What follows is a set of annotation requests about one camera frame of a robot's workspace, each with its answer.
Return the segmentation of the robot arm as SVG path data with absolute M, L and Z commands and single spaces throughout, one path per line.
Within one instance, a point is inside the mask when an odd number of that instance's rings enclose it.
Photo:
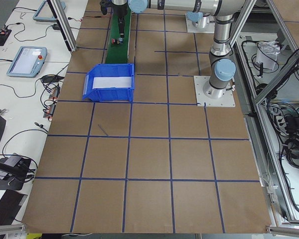
M 186 18 L 199 30 L 206 29 L 214 22 L 210 13 L 188 11 L 186 13 Z
M 192 13 L 208 13 L 215 17 L 213 45 L 210 48 L 212 74 L 203 86 L 204 94 L 211 99 L 219 99 L 226 92 L 226 86 L 235 75 L 236 66 L 225 57 L 230 53 L 230 28 L 233 14 L 244 5 L 243 0 L 112 0 L 110 6 L 118 16 L 120 37 L 124 37 L 125 16 L 130 9 L 141 13 L 147 8 L 158 10 L 181 10 Z

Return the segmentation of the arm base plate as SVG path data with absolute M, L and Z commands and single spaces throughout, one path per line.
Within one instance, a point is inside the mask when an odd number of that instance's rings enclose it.
M 189 33 L 206 33 L 213 34 L 215 30 L 215 18 L 213 16 L 203 16 L 198 22 L 194 22 L 188 18 L 186 19 L 186 28 Z
M 210 76 L 194 76 L 196 104 L 198 107 L 233 108 L 236 106 L 230 83 L 224 89 L 210 85 Z

